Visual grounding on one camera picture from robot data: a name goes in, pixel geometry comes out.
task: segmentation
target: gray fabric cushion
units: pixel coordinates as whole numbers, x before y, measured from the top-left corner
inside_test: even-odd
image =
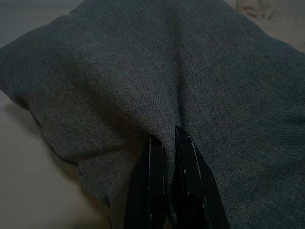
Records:
[[[109,202],[114,229],[149,134],[171,181],[175,125],[233,229],[304,228],[304,76],[302,53],[220,0],[88,0],[0,50],[0,88]]]

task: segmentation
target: cushion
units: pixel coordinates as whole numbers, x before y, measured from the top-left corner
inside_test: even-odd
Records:
[[[87,0],[0,50],[1,90],[110,205],[113,229],[150,134],[170,192],[176,125],[213,171],[231,228],[305,227],[304,75],[304,54],[221,0]]]

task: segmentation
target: woven fabric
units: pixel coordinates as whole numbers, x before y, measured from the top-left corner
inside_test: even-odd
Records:
[[[221,0],[88,0],[0,50],[0,88],[110,204],[113,229],[150,134],[170,190],[175,125],[213,171],[232,229],[305,228],[304,76],[304,54]]]

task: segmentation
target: fabric texture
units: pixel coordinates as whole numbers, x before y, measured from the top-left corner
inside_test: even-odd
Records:
[[[0,88],[123,227],[150,134],[183,127],[232,229],[305,227],[305,56],[221,0],[88,0],[0,50]],[[175,224],[175,214],[171,220]]]

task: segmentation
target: pillow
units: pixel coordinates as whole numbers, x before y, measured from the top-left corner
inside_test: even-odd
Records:
[[[0,50],[0,88],[78,165],[114,229],[150,134],[170,194],[176,125],[213,171],[231,228],[305,227],[304,75],[304,54],[221,0],[87,0]]]

